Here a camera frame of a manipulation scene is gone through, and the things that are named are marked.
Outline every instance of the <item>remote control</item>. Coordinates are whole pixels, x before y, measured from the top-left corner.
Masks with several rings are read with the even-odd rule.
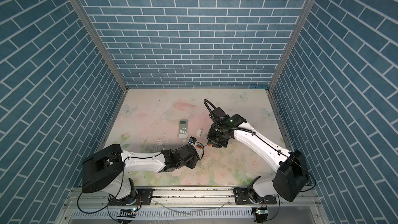
[[[178,133],[179,138],[188,137],[188,120],[186,119],[180,120],[179,130],[180,130]]]

